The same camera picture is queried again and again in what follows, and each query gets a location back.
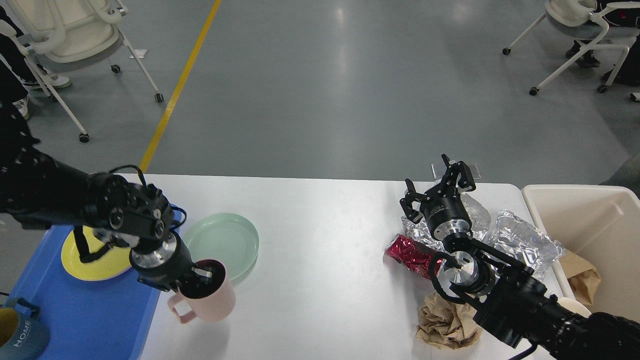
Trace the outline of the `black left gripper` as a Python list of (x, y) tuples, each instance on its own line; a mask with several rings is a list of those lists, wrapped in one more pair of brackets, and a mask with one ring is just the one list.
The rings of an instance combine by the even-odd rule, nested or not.
[(206, 288), (214, 284), (217, 275), (215, 267), (199, 268), (194, 264), (189, 250), (176, 232), (170, 232), (160, 247), (150, 253), (131, 250), (129, 260), (138, 273), (139, 283), (163, 292), (178, 292), (189, 287)]

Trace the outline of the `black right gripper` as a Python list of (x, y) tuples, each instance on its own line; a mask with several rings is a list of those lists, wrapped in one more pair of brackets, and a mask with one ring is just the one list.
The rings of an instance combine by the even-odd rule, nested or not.
[(425, 221), (431, 237), (443, 242), (455, 235), (468, 239), (472, 222), (461, 200), (461, 193), (477, 189), (470, 167), (464, 161), (452, 161), (446, 153), (441, 159), (445, 173), (440, 182), (419, 193), (414, 182), (405, 178), (406, 191), (400, 199), (405, 217), (414, 224)]

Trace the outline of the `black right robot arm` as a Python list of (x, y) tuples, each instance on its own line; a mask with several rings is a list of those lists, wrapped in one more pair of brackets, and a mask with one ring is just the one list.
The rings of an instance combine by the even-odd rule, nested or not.
[(639, 324), (622, 316), (595, 312), (584, 317), (559, 303), (534, 278), (534, 269), (475, 239), (461, 193), (476, 183), (469, 166), (443, 154), (441, 182), (423, 193), (407, 178), (399, 203), (409, 221), (425, 220), (430, 235), (443, 244), (427, 265), (427, 276), (446, 301), (470, 305), (474, 322), (510, 347), (523, 339), (557, 360), (633, 360), (639, 358)]

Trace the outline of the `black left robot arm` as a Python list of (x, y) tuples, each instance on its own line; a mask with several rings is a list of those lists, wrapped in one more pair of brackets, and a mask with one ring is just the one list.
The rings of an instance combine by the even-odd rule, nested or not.
[(128, 182), (115, 170), (85, 173), (36, 149), (28, 124), (16, 107), (1, 103), (1, 212), (24, 229), (53, 225), (94, 228), (104, 246), (80, 246), (80, 260), (93, 262), (115, 246), (130, 248), (138, 280), (160, 291), (198, 297), (222, 272), (198, 265), (176, 232), (178, 207), (146, 182)]

